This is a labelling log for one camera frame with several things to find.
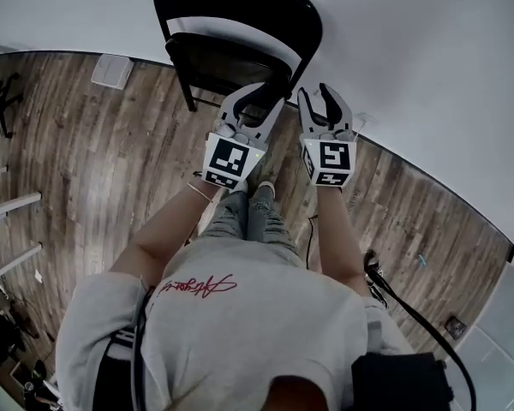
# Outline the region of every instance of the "red embroidered logo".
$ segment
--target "red embroidered logo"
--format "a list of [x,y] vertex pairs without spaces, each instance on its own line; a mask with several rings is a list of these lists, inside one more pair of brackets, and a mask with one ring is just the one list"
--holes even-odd
[[191,278],[187,282],[172,282],[168,280],[158,295],[173,289],[175,291],[192,292],[194,295],[201,295],[202,298],[206,298],[214,292],[226,292],[238,286],[237,283],[228,281],[232,274],[223,277],[216,283],[213,282],[214,277],[210,276],[207,282],[197,282],[195,278]]

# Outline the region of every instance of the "floor plank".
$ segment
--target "floor plank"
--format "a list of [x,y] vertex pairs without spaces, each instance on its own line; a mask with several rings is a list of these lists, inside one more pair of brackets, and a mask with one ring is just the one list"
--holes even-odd
[[[50,369],[53,342],[46,332],[57,336],[76,282],[108,269],[129,237],[200,169],[205,135],[218,113],[206,104],[190,113],[175,72],[148,63],[135,64],[124,91],[96,86],[90,79],[97,59],[67,53],[0,57],[0,77],[20,73],[12,92],[17,87],[25,94],[7,115],[14,138],[0,138],[0,166],[10,168],[0,175],[0,202],[43,194],[41,202],[0,221],[0,262],[31,241],[44,244],[3,284],[34,306],[28,312],[41,338],[28,340],[28,347]],[[209,92],[198,96],[221,101]],[[300,159],[299,133],[296,111],[285,107],[254,176],[276,181],[280,210],[304,258],[316,195]],[[444,335],[451,314],[471,324],[511,244],[401,158],[365,140],[358,141],[357,153],[344,196],[362,251],[379,252],[392,287]],[[314,234],[313,269],[320,268],[317,240]],[[391,315],[416,349],[442,355],[397,303],[391,303]]]

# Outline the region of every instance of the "white box on floor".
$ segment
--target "white box on floor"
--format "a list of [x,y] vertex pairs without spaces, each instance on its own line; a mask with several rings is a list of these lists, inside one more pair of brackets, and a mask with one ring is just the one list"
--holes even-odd
[[101,55],[93,70],[92,82],[101,86],[123,90],[133,67],[134,62],[127,57]]

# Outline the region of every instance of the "blue jeans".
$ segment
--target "blue jeans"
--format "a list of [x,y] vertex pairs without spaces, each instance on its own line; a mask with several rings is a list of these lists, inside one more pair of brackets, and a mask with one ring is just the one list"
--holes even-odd
[[274,210],[272,190],[258,188],[251,200],[244,192],[225,194],[202,237],[234,237],[279,245],[297,254],[284,220]]

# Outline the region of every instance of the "skin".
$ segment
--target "skin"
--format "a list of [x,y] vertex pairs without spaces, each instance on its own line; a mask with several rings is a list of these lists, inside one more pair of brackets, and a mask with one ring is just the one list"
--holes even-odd
[[[218,187],[199,178],[190,183],[210,199],[218,191]],[[190,236],[208,204],[208,200],[186,186],[135,234],[111,271],[142,277],[149,286],[158,286],[165,267]],[[371,296],[362,253],[339,189],[318,188],[318,215],[323,274],[359,295]],[[322,391],[312,382],[282,377],[272,382],[262,409],[325,411],[327,405]]]

